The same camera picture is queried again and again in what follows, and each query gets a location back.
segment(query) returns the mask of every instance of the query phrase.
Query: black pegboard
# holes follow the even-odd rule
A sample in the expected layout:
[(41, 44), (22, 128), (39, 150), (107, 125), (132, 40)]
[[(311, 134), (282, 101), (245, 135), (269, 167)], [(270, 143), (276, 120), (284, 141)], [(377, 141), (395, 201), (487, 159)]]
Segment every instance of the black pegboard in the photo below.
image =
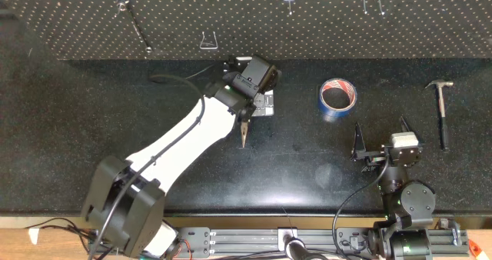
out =
[(5, 0), (59, 59), (492, 57), (492, 0), (131, 0), (151, 54), (116, 1)]

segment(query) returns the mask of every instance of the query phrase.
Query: black countertop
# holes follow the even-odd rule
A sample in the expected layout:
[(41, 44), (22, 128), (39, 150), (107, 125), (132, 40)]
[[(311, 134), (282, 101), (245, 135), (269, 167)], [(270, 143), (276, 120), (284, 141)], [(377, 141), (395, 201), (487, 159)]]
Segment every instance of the black countertop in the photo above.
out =
[[(144, 148), (179, 122), (197, 98), (184, 85), (152, 84), (156, 73), (190, 75), (210, 62), (57, 62), (42, 49), (3, 41), (0, 142), (2, 215), (77, 215), (98, 162)], [(349, 160), (354, 124), (377, 149), (404, 115), (426, 142), (410, 169), (435, 188), (436, 214), (492, 214), (492, 64), (485, 59), (375, 59), (274, 62), (283, 77), (275, 115), (255, 118), (245, 148), (239, 127), (212, 145), (175, 182), (168, 215), (333, 215), (375, 178)], [(204, 86), (210, 72), (194, 79)], [(327, 123), (317, 89), (329, 78), (357, 88), (349, 116)], [(444, 89), (450, 133), (440, 150), (435, 88)], [(355, 197), (349, 215), (382, 214), (376, 188)]]

